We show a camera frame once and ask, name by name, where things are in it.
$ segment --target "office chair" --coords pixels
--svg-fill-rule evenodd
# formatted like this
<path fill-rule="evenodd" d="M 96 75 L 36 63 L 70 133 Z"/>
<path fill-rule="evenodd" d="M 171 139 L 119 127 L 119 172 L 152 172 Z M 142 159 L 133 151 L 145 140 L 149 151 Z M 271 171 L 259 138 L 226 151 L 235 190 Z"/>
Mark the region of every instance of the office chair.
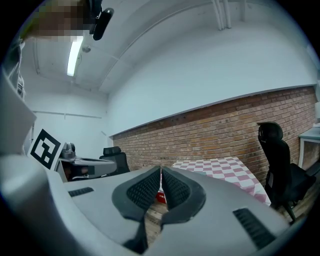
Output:
<path fill-rule="evenodd" d="M 283 206 L 293 222 L 296 217 L 289 205 L 302 200 L 316 177 L 308 176 L 302 168 L 290 163 L 290 149 L 283 138 L 283 131 L 276 122 L 257 123 L 258 139 L 269 162 L 265 191 L 275 208 Z"/>
<path fill-rule="evenodd" d="M 111 160 L 116 163 L 116 170 L 107 174 L 107 176 L 114 176 L 130 172 L 127 163 L 127 155 L 126 153 L 121 152 L 121 149 L 118 146 L 104 148 L 103 155 L 100 156 L 99 159 Z"/>

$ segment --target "ceiling light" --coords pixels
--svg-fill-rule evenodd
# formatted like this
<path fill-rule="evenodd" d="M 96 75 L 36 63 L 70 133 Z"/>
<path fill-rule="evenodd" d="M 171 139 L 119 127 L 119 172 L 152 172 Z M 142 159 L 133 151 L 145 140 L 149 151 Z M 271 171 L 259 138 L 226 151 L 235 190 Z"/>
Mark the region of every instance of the ceiling light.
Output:
<path fill-rule="evenodd" d="M 70 77 L 73 77 L 75 75 L 77 58 L 78 58 L 79 50 L 83 40 L 84 40 L 83 36 L 78 36 L 77 40 L 72 43 L 70 55 L 69 55 L 69 61 L 68 61 L 68 68 L 66 72 L 66 74 Z"/>

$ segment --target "red brick wall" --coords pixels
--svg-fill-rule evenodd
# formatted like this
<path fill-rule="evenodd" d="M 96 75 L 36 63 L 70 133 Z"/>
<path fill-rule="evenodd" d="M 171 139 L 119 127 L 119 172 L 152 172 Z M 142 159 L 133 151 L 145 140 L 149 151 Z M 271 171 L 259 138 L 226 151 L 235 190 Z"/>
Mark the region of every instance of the red brick wall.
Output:
<path fill-rule="evenodd" d="M 268 161 L 258 141 L 257 122 L 274 121 L 282 127 L 291 161 L 297 164 L 298 135 L 315 122 L 315 102 L 313 86 L 258 94 L 134 128 L 115 135 L 113 143 L 127 154 L 132 171 L 150 165 L 170 166 L 177 160 L 232 156 L 241 159 L 263 183 Z M 305 169 L 319 158 L 319 152 L 317 144 L 305 145 Z"/>

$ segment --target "checkered tablecloth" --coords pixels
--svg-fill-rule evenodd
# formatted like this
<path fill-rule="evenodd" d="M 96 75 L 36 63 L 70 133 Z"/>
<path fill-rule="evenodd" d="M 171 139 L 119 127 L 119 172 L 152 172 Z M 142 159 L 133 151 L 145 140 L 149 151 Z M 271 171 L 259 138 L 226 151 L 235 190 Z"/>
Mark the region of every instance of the checkered tablecloth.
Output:
<path fill-rule="evenodd" d="M 233 183 L 260 202 L 268 206 L 271 204 L 264 187 L 237 157 L 179 160 L 172 167 L 199 172 L 209 177 Z"/>

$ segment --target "floor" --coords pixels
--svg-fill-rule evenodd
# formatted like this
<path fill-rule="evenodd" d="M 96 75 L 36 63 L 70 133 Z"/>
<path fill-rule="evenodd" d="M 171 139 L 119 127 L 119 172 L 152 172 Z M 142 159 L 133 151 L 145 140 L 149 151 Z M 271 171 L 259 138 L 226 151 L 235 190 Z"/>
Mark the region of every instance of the floor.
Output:
<path fill-rule="evenodd" d="M 308 190 L 303 200 L 299 201 L 298 204 L 293 208 L 293 212 L 297 220 L 308 215 L 311 210 L 317 196 L 320 194 L 320 173 L 317 175 L 317 180 L 314 185 Z M 157 200 L 147 211 L 144 222 L 148 244 L 156 240 L 157 236 L 160 234 L 160 224 L 162 215 L 167 212 L 167 206 L 164 203 L 160 203 Z M 291 218 L 284 208 L 279 208 L 278 212 L 282 214 L 288 222 L 291 222 Z"/>

